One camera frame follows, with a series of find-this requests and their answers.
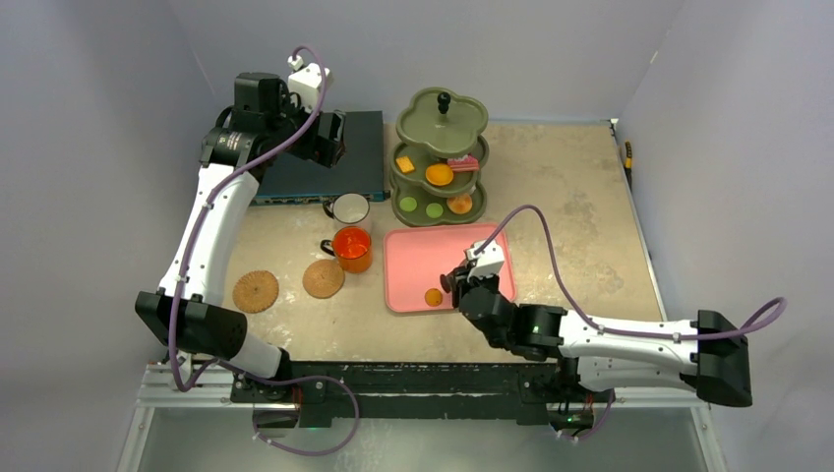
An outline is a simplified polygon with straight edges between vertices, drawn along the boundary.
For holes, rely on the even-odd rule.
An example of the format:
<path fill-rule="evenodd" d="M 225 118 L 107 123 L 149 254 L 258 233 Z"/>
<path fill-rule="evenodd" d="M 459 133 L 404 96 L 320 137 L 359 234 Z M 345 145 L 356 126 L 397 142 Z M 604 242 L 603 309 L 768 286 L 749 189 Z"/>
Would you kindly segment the orange egg tart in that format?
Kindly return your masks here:
<path fill-rule="evenodd" d="M 436 187 L 449 185 L 454 178 L 453 169 L 445 163 L 429 165 L 425 170 L 427 182 Z"/>

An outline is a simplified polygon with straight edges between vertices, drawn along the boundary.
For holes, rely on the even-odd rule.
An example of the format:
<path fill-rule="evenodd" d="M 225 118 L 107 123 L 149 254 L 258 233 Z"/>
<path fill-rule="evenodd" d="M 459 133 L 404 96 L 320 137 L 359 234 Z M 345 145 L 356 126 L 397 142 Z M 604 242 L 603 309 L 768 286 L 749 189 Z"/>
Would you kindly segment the green macaron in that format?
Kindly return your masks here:
<path fill-rule="evenodd" d="M 403 197 L 399 201 L 398 207 L 402 212 L 408 213 L 414 211 L 418 207 L 418 202 L 413 197 Z"/>
<path fill-rule="evenodd" d="M 441 204 L 431 203 L 425 207 L 425 214 L 432 219 L 440 218 L 444 212 L 444 207 Z"/>

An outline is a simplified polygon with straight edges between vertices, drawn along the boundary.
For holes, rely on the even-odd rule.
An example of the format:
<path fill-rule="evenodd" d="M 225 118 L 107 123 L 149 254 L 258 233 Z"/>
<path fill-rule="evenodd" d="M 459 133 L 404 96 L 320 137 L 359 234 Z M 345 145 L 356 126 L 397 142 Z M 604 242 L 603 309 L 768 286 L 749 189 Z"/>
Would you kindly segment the pink serving tray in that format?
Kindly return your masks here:
<path fill-rule="evenodd" d="M 387 306 L 399 314 L 451 310 L 448 294 L 433 307 L 426 303 L 425 293 L 440 289 L 440 276 L 464 262 L 465 251 L 496 227 L 495 223 L 475 223 L 390 231 L 383 249 Z"/>

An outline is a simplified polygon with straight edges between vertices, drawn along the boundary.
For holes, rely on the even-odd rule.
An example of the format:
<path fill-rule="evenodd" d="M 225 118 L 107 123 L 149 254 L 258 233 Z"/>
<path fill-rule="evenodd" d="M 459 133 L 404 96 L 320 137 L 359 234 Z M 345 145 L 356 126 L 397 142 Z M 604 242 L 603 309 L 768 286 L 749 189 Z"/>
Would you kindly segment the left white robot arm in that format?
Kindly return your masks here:
<path fill-rule="evenodd" d="M 241 73 L 234 102 L 202 141 L 198 190 L 173 262 L 158 287 L 142 291 L 135 311 L 169 350 L 205 354 L 255 378 L 267 401 L 292 392 L 281 367 L 287 354 L 248 327 L 242 313 L 222 308 L 225 274 L 244 213 L 267 168 L 282 152 L 332 168 L 344 154 L 344 115 L 322 117 L 331 71 L 315 63 L 283 79 Z"/>

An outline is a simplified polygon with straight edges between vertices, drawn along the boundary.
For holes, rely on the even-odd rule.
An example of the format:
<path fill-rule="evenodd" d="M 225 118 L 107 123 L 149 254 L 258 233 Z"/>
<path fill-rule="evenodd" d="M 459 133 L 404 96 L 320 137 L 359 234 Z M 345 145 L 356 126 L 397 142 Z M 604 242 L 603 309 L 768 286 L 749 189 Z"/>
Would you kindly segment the orange translucent cup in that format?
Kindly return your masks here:
<path fill-rule="evenodd" d="M 320 249 L 334 257 L 339 266 L 349 273 L 368 270 L 373 261 L 371 235 L 358 226 L 339 229 L 330 239 L 320 242 Z"/>

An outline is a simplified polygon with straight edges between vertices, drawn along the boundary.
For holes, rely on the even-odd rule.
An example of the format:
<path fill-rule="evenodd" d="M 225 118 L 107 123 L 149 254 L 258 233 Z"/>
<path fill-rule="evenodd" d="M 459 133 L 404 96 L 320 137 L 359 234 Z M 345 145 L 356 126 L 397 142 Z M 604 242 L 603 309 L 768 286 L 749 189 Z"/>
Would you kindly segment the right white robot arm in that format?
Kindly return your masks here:
<path fill-rule="evenodd" d="M 472 275 L 466 263 L 440 277 L 457 309 L 496 349 L 527 361 L 555 359 L 555 393 L 575 400 L 588 391 L 668 387 L 692 391 L 708 403 L 749 407 L 752 389 L 748 340 L 718 312 L 694 321 L 663 323 L 591 318 L 558 306 L 515 304 L 496 274 Z"/>

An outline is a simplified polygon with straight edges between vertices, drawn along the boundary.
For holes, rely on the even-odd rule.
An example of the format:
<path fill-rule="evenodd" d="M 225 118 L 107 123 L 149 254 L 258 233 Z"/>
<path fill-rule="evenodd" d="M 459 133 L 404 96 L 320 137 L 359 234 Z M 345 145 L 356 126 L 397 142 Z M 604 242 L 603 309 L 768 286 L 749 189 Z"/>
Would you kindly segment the green three-tier stand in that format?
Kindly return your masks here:
<path fill-rule="evenodd" d="M 399 142 L 393 148 L 389 163 L 391 205 L 396 218 L 411 227 L 469 224 L 477 221 L 485 212 L 488 197 L 481 177 L 490 157 L 490 147 L 483 137 L 489 120 L 485 105 L 471 97 L 460 95 L 448 88 L 431 87 L 416 92 L 395 122 L 394 129 Z M 429 165 L 445 163 L 472 153 L 481 164 L 476 172 L 454 173 L 452 182 L 444 187 L 429 184 L 425 170 Z M 394 160 L 407 155 L 415 171 L 402 174 Z M 447 199 L 470 194 L 474 207 L 464 215 L 453 214 L 447 207 Z M 402 212 L 398 203 L 403 197 L 413 197 L 418 207 L 412 212 Z M 425 214 L 428 204 L 444 207 L 438 219 Z"/>

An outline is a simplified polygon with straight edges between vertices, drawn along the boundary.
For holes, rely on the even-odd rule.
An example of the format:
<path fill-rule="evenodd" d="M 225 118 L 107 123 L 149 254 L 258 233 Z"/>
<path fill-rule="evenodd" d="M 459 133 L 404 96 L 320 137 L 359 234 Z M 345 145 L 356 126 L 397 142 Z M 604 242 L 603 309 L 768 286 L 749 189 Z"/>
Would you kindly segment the orange cookie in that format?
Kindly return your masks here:
<path fill-rule="evenodd" d="M 444 292 L 438 288 L 428 289 L 424 301 L 429 307 L 439 307 L 444 301 Z"/>

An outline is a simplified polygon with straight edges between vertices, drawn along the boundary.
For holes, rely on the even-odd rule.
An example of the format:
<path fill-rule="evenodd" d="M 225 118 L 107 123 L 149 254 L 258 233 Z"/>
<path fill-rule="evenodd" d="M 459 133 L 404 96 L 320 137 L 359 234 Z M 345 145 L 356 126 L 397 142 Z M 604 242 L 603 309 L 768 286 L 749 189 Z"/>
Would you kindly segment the square yellow cracker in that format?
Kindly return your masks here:
<path fill-rule="evenodd" d="M 402 174 L 409 174 L 415 171 L 415 166 L 407 155 L 398 156 L 395 160 L 396 168 Z"/>

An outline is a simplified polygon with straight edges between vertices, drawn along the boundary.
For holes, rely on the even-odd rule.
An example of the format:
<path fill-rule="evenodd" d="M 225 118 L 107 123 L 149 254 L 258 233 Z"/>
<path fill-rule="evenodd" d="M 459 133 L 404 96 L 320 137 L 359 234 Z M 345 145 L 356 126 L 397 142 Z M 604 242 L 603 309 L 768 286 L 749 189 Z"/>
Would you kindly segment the pink cake slice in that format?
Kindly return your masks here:
<path fill-rule="evenodd" d="M 447 160 L 447 165 L 454 173 L 476 172 L 481 168 L 480 161 L 472 153 L 457 158 L 450 158 Z"/>

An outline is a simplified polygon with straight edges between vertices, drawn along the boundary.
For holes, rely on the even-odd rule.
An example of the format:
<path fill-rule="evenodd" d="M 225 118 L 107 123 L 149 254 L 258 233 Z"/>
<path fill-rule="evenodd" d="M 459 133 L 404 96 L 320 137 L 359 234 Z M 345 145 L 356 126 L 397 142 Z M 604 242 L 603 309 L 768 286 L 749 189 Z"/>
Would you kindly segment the orange bun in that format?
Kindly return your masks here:
<path fill-rule="evenodd" d="M 448 198 L 447 207 L 453 214 L 464 215 L 472 211 L 474 203 L 470 194 L 462 194 Z"/>

